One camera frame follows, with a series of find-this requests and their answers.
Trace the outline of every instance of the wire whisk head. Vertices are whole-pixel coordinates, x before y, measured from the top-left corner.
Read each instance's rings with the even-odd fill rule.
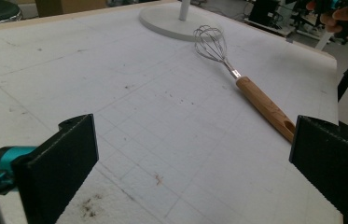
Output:
[[[202,25],[193,34],[197,53],[220,63],[226,61],[226,40],[219,29]]]

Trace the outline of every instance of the table surface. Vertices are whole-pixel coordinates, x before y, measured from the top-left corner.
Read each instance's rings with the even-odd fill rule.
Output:
[[[100,159],[58,223],[340,223],[290,144],[193,44],[138,20],[155,2],[0,25],[0,147],[37,146],[93,113]],[[338,122],[336,61],[195,7],[231,64],[296,121]],[[18,193],[7,223],[26,223]]]

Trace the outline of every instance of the smudge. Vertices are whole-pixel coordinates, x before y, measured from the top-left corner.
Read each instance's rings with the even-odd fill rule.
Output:
[[[81,211],[82,217],[83,218],[97,217],[98,214],[100,214],[100,212],[103,211],[101,207],[96,204],[97,201],[101,199],[103,199],[102,194],[94,194],[92,197],[84,201],[80,205],[80,211]]]
[[[154,177],[156,178],[157,180],[157,186],[162,184],[162,179],[164,178],[164,176],[159,176],[159,174],[155,174]]]
[[[129,89],[131,89],[132,87],[134,87],[135,85],[127,85],[127,86],[125,86],[124,88],[125,89],[127,89],[127,90],[129,90]]]

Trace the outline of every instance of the lamp base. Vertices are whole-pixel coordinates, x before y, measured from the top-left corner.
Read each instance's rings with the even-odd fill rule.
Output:
[[[139,19],[145,27],[160,35],[185,41],[196,41],[193,32],[202,25],[222,30],[216,21],[206,16],[189,12],[187,19],[181,21],[179,13],[178,7],[146,7],[139,14]]]

